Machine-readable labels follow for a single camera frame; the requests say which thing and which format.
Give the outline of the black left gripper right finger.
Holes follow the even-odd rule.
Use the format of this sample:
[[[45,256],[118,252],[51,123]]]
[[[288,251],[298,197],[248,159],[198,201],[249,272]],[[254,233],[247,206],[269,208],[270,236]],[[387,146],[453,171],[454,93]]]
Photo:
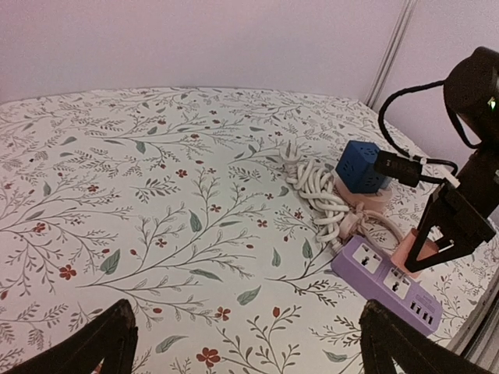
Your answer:
[[[475,373],[488,371],[434,343],[375,299],[359,319],[365,373]]]

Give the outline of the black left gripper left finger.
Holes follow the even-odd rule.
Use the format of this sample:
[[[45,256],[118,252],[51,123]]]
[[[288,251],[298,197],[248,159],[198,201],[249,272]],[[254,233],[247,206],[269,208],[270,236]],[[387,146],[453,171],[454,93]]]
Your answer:
[[[131,373],[138,341],[132,306],[120,299],[96,319],[53,348],[15,365],[8,372]]]

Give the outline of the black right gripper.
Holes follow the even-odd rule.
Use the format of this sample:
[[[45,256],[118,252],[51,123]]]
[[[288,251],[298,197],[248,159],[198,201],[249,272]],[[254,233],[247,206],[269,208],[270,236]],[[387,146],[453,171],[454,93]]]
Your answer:
[[[498,207],[498,184],[495,182],[463,182],[454,189],[437,188],[428,199],[418,225],[416,240],[407,257],[407,269],[413,273],[472,254],[472,246],[460,244],[488,243],[496,230],[488,217]],[[441,236],[437,244],[454,244],[433,256],[418,260],[417,256],[431,231]]]

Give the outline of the pink plug adapter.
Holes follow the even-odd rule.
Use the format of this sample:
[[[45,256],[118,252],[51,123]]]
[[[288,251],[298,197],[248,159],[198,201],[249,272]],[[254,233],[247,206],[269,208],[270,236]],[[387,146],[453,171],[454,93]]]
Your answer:
[[[409,251],[412,248],[414,241],[416,240],[417,234],[418,234],[418,231],[415,228],[412,228],[410,230],[410,232],[402,239],[402,241],[399,243],[398,247],[395,249],[395,251],[391,255],[391,262],[397,268],[399,268],[401,271],[403,271],[405,274],[408,274],[412,279],[417,279],[419,277],[419,275],[422,273],[422,271],[418,271],[418,272],[413,273],[413,272],[409,271],[405,266],[405,261],[407,260]],[[425,240],[423,247],[419,251],[417,259],[418,260],[425,259],[427,257],[433,256],[434,254],[436,254],[438,252],[439,252],[439,248],[436,245],[436,243],[427,238]]]

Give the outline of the purple power strip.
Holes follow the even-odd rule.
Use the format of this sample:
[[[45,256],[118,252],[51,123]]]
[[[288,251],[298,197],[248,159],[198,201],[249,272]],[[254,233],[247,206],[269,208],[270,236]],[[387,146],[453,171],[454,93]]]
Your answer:
[[[379,301],[423,335],[437,332],[441,303],[364,237],[350,238],[333,258],[331,270],[365,299]]]

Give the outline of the blue cube socket adapter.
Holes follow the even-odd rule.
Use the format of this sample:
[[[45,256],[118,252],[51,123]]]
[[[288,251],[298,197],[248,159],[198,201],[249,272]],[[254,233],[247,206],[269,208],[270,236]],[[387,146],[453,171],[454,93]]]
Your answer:
[[[379,152],[375,143],[348,141],[335,170],[351,193],[374,194],[388,187],[391,179],[374,170]]]

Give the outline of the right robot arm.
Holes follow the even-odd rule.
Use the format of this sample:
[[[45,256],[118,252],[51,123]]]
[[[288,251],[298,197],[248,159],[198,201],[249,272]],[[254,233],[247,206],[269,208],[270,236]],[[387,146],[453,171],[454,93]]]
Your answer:
[[[428,199],[405,268],[416,273],[468,256],[495,236],[488,221],[498,206],[498,53],[478,47],[444,80],[448,115],[480,138],[458,173]]]

